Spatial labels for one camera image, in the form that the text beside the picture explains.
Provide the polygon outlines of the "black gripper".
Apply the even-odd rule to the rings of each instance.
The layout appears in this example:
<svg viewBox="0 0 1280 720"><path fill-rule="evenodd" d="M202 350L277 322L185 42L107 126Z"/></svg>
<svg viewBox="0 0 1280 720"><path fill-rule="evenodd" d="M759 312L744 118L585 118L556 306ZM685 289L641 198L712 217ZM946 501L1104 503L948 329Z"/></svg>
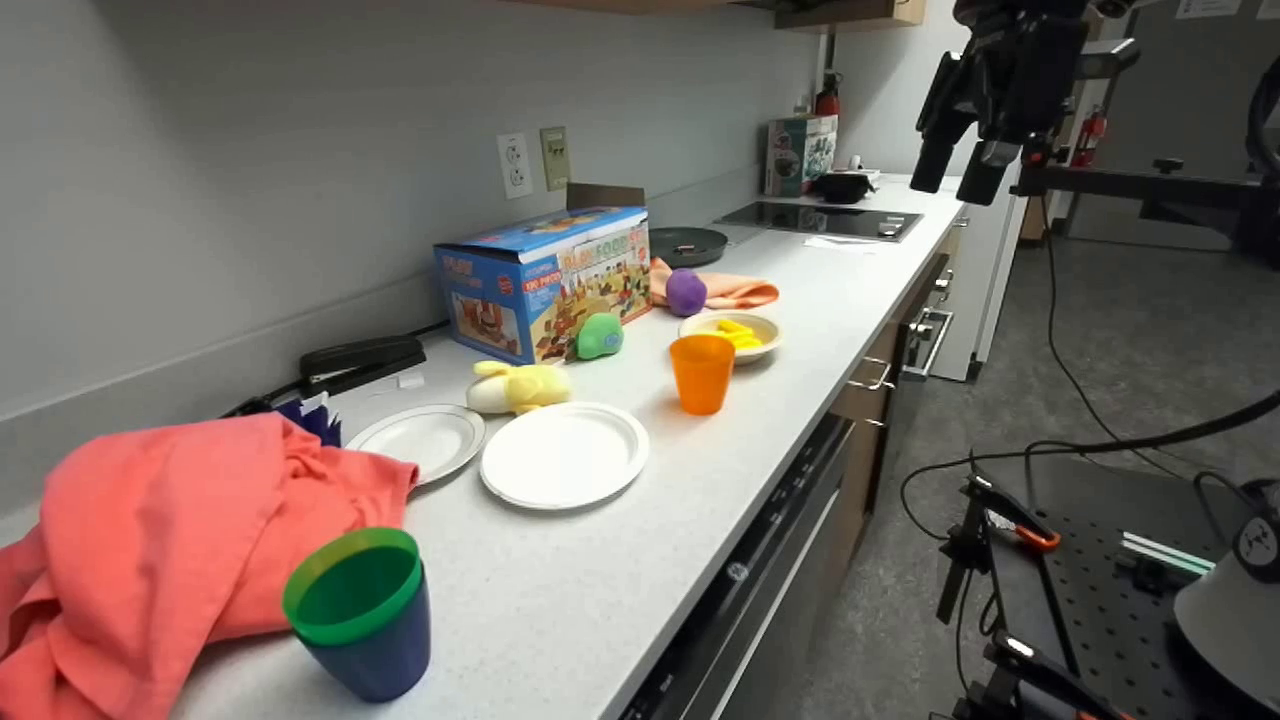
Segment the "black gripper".
<svg viewBox="0 0 1280 720"><path fill-rule="evenodd" d="M959 58L946 55L927 83L911 189L942 189L973 103L986 139L967 155L959 198L991 204L1020 155L1018 142L1047 135L1063 111L1090 36L1086 0L958 0L953 16L967 29L967 42Z"/></svg>

